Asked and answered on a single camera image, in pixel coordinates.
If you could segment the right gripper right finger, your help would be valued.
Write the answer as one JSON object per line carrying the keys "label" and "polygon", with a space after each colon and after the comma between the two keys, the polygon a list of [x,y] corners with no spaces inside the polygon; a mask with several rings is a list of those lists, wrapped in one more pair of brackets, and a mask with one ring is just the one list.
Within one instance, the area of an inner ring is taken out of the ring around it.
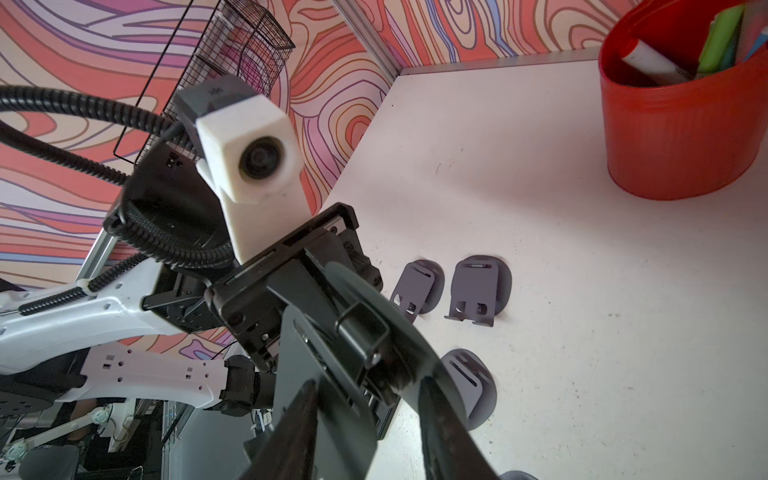
{"label": "right gripper right finger", "polygon": [[418,413],[426,479],[498,478],[433,378],[420,384]]}

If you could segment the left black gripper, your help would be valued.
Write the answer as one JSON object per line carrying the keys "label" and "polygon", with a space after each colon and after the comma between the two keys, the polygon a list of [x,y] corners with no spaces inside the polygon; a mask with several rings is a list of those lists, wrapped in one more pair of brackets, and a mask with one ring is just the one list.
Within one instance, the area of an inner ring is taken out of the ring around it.
{"label": "left black gripper", "polygon": [[315,317],[340,307],[325,278],[329,263],[382,290],[380,271],[365,255],[358,228],[353,207],[335,203],[207,288],[206,304],[258,370],[277,369],[275,344],[287,305]]}

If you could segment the dark grey phone stand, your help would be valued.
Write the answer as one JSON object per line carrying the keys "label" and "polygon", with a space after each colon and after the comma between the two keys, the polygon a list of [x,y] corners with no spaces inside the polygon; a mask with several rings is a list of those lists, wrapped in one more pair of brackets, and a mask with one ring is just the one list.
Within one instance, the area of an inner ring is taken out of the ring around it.
{"label": "dark grey phone stand", "polygon": [[371,400],[417,410],[420,384],[433,378],[463,425],[465,409],[439,356],[396,306],[338,263],[326,266],[325,278],[340,297],[338,310],[315,317],[289,304],[283,312],[275,418],[314,380],[314,479],[363,479],[379,439]]}

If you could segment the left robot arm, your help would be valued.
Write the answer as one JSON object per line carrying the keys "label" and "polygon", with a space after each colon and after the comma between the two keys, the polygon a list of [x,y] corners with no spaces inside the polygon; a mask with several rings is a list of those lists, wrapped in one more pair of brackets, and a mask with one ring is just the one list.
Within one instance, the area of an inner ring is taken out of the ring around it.
{"label": "left robot arm", "polygon": [[233,75],[178,91],[177,120],[100,97],[6,86],[5,111],[132,126],[157,140],[121,185],[107,232],[135,249],[108,271],[39,293],[1,294],[1,411],[143,398],[243,416],[272,404],[285,308],[269,276],[300,261],[343,264],[373,288],[353,209],[313,215],[287,115]]}

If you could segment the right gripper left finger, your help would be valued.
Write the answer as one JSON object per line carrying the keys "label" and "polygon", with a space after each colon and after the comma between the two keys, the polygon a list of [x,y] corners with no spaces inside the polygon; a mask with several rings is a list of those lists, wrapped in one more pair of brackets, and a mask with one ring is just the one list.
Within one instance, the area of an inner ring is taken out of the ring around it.
{"label": "right gripper left finger", "polygon": [[277,426],[244,444],[250,465],[239,479],[314,479],[317,425],[318,391],[308,380]]}

